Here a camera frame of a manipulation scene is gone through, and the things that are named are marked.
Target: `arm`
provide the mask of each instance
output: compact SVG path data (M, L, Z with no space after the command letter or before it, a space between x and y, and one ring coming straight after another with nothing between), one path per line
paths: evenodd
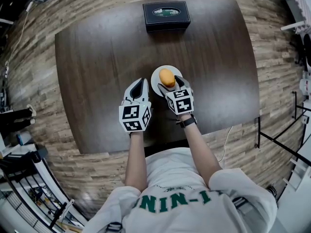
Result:
M189 113L182 114L179 116L181 121L185 121L191 118ZM193 157L194 164L202 176L206 186L210 177L218 170L222 168L219 166L219 163L212 153L206 142L204 141L198 127L195 123L188 125L184 128L185 134L189 143L191 154Z
M125 185L143 191L147 188L147 168L143 143L143 132L131 134L130 151L125 173Z

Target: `wooden table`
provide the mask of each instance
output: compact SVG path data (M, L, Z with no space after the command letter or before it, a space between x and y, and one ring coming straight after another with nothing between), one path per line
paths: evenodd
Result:
M185 31L146 33L142 5L185 1ZM145 0L120 6L55 36L58 79L69 124L81 153L127 150L119 123L125 89L150 81L159 66L177 67L194 90L194 114L202 134L259 116L253 48L234 0ZM165 100L149 84L153 115L145 146L185 139Z

